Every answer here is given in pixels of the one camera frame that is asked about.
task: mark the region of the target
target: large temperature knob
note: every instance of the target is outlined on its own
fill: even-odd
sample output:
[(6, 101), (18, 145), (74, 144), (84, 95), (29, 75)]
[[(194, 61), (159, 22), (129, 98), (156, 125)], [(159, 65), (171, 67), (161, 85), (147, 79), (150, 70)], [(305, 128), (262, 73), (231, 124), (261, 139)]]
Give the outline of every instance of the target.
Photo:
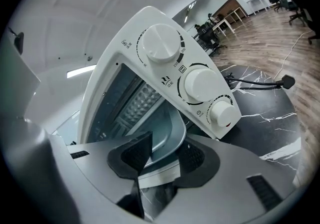
[(221, 127), (229, 126), (233, 118), (236, 116), (236, 108), (225, 102), (217, 102), (211, 109), (210, 117), (212, 121), (216, 121), (217, 124)]
[(147, 56), (157, 63), (165, 63), (174, 59), (181, 44), (177, 30), (163, 23), (149, 27), (141, 40)]
[(208, 102), (219, 90), (216, 73), (209, 68), (191, 71), (185, 79), (185, 90), (189, 96), (200, 102)]

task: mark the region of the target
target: white desk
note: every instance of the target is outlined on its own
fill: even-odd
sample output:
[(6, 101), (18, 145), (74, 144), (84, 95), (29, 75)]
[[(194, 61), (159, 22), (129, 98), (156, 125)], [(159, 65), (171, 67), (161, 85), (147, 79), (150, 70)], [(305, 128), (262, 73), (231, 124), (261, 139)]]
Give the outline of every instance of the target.
[(236, 12), (238, 9), (240, 9), (241, 12), (244, 14), (244, 16), (247, 17), (247, 15), (244, 13), (244, 11), (242, 10), (242, 8), (241, 8), (241, 7), (238, 7), (238, 8), (236, 8), (234, 11), (232, 11), (229, 15), (227, 15), (227, 16), (225, 17), (225, 19), (226, 19), (228, 16), (230, 16), (230, 17), (232, 18), (232, 20), (233, 20), (234, 22), (236, 22), (236, 20), (232, 17), (232, 14), (234, 13), (234, 14), (236, 14), (236, 16), (239, 18), (239, 20), (242, 22), (240, 16), (239, 16), (239, 15), (237, 14), (237, 12)]
[[(248, 5), (250, 6), (252, 12), (256, 15), (256, 12), (254, 11), (253, 6), (252, 6), (252, 4), (251, 4), (252, 1), (253, 1), (253, 0), (248, 0), (247, 3), (248, 3)], [(264, 0), (260, 0), (260, 2), (262, 3), (262, 5), (264, 5), (264, 9), (265, 9), (266, 11), (268, 11), (268, 10), (267, 10), (267, 7), (269, 7), (269, 6), (264, 2)]]
[(226, 23), (226, 25), (229, 27), (229, 29), (234, 34), (235, 31), (232, 29), (231, 25), (229, 24), (229, 22), (226, 19), (223, 19), (222, 21), (217, 23), (214, 27), (212, 27), (212, 30), (214, 31), (219, 28), (219, 30), (222, 32), (222, 34), (226, 37), (226, 34), (224, 33), (224, 31), (220, 28), (220, 25), (223, 24), (224, 22)]

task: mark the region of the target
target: black vent slot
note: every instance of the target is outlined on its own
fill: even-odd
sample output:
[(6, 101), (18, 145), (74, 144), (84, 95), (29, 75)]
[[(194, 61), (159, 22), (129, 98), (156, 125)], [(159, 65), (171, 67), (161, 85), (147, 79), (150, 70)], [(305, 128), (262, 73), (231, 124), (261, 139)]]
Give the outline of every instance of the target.
[(251, 176), (247, 180), (267, 211), (281, 203), (281, 198), (263, 176)]
[(81, 157), (87, 156), (87, 155), (89, 155), (89, 153), (87, 151), (83, 150), (83, 151), (71, 153), (70, 155), (71, 155), (72, 159), (76, 159), (76, 158), (81, 158)]

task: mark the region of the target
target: black plug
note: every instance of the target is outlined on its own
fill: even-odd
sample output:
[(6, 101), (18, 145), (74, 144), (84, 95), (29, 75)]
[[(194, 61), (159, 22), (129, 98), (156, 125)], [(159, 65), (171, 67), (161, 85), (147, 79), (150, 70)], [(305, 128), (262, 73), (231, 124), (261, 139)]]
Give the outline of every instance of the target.
[(283, 76), (281, 81), (282, 81), (282, 87), (285, 89), (290, 89), (296, 82), (296, 80), (289, 75)]

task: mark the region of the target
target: white cable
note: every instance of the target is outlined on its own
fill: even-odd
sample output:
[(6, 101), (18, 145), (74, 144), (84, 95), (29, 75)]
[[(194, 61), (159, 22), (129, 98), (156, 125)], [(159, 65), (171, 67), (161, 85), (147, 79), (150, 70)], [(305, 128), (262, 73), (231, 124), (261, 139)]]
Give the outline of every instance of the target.
[(273, 79), (273, 80), (275, 80), (275, 78), (279, 75), (279, 73), (280, 73), (280, 72), (282, 71), (282, 69), (284, 68), (284, 63), (285, 63), (286, 59), (289, 57), (289, 55), (291, 54), (291, 52), (292, 52), (293, 48), (295, 47), (295, 45), (297, 44), (298, 40), (299, 40), (303, 35), (305, 35), (305, 34), (307, 34), (307, 33), (309, 33), (309, 32), (312, 32), (312, 30), (301, 34), (300, 37), (296, 40), (295, 44), (293, 44), (293, 46), (292, 46), (292, 48), (291, 48), (291, 51), (289, 52), (289, 54), (288, 54), (288, 55), (285, 57), (285, 59), (283, 60), (282, 67), (281, 67), (280, 71), (278, 71), (278, 73), (276, 74), (276, 76), (274, 76), (274, 79)]

